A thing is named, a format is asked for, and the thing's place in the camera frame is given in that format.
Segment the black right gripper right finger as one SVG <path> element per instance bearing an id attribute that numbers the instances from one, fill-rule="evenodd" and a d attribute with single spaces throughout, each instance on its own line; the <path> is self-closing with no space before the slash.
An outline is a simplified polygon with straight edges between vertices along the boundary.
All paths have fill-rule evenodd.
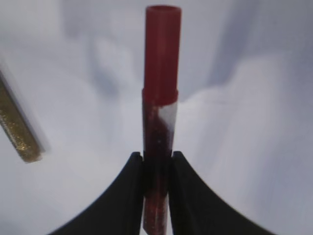
<path id="1" fill-rule="evenodd" d="M 169 208 L 175 235 L 269 235 L 221 199 L 180 151 L 170 164 Z"/>

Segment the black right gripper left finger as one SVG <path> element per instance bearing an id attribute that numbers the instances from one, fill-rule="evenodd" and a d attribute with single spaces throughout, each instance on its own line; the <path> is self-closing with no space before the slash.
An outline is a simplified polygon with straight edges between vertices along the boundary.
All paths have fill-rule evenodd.
<path id="1" fill-rule="evenodd" d="M 143 208 L 143 161 L 133 152 L 111 185 L 52 235 L 138 235 Z"/>

